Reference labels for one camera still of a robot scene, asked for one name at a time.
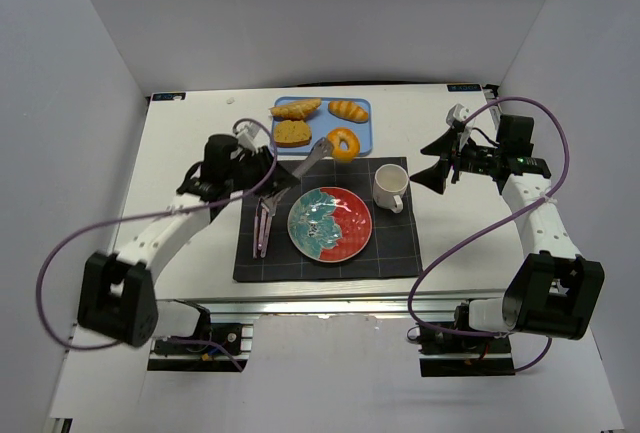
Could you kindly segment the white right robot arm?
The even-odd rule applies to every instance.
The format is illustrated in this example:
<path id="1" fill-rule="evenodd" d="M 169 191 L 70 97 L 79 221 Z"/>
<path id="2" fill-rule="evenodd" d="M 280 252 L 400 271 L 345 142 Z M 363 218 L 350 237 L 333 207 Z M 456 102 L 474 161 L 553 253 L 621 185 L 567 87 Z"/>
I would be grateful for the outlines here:
<path id="1" fill-rule="evenodd" d="M 446 122 L 448 130 L 421 150 L 437 162 L 413 174 L 411 181 L 441 194 L 461 173 L 490 177 L 511 211 L 509 219 L 516 225 L 524 256 L 504 295 L 459 305 L 448 334 L 490 338 L 523 332 L 581 339 L 601 292 L 604 270 L 582 255 L 564 227 L 552 201 L 550 170 L 532 155 L 533 119 L 502 116 L 490 147 L 472 140 L 473 121 L 462 105 L 449 111 Z"/>

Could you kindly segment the metal tongs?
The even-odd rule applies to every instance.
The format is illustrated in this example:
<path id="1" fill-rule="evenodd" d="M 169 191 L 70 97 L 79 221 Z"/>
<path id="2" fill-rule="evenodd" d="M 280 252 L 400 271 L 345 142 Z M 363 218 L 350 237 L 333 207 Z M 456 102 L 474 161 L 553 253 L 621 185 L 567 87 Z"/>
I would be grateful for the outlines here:
<path id="1" fill-rule="evenodd" d="M 311 149 L 308 156 L 291 172 L 299 180 L 323 158 L 331 156 L 333 147 L 326 137 L 321 137 Z"/>

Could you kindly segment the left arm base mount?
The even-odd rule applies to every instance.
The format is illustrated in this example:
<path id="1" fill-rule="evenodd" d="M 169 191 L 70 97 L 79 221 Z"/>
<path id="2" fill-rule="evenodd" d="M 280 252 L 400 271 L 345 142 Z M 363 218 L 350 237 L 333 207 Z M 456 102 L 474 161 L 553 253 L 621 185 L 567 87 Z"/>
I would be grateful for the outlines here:
<path id="1" fill-rule="evenodd" d="M 243 323 L 207 325 L 195 343 L 157 340 L 147 362 L 149 372 L 240 373 L 251 352 L 253 326 Z"/>

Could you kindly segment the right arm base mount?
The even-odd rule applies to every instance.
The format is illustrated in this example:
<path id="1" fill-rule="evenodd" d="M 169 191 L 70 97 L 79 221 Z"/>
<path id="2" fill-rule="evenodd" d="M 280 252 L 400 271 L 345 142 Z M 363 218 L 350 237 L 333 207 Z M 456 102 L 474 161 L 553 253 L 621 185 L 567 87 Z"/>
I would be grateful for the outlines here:
<path id="1" fill-rule="evenodd" d="M 423 378 L 515 375 L 511 343 L 507 338 L 452 335 L 416 324 L 407 331 L 406 339 L 419 348 Z"/>

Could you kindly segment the orange glazed bagel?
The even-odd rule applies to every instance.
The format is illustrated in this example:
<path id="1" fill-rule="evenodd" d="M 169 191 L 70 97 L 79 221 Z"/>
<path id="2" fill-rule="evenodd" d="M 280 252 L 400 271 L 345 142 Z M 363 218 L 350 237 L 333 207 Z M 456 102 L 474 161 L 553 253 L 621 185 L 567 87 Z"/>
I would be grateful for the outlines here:
<path id="1" fill-rule="evenodd" d="M 357 135 L 348 128 L 336 128 L 327 135 L 333 150 L 331 157 L 340 162 L 351 162 L 360 153 L 360 142 Z"/>

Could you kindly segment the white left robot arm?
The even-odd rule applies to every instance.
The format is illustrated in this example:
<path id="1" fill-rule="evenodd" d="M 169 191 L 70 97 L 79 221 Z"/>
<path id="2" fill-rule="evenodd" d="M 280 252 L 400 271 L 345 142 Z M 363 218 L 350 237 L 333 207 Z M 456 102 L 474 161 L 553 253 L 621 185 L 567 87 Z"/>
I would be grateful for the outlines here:
<path id="1" fill-rule="evenodd" d="M 152 338 L 159 320 L 155 282 L 173 257 L 207 228 L 236 192 L 268 196 L 300 180 L 248 133 L 215 134 L 193 164 L 166 211 L 137 238 L 85 263 L 79 326 L 132 347 Z"/>

